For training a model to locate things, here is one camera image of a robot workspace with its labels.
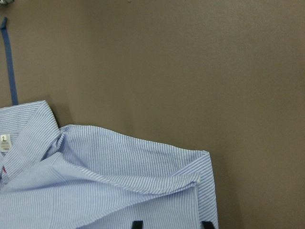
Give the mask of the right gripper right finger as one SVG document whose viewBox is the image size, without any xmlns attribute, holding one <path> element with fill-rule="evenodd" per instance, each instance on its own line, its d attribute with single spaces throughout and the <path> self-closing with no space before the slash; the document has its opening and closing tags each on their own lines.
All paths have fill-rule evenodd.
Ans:
<svg viewBox="0 0 305 229">
<path fill-rule="evenodd" d="M 210 221 L 202 221 L 203 229 L 215 229 L 214 225 Z"/>
</svg>

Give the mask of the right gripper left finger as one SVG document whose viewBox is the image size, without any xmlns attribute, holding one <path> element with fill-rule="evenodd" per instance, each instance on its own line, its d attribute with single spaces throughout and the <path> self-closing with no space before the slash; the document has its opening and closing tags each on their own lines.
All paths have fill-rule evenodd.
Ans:
<svg viewBox="0 0 305 229">
<path fill-rule="evenodd" d="M 143 221 L 142 220 L 133 221 L 132 229 L 143 229 Z"/>
</svg>

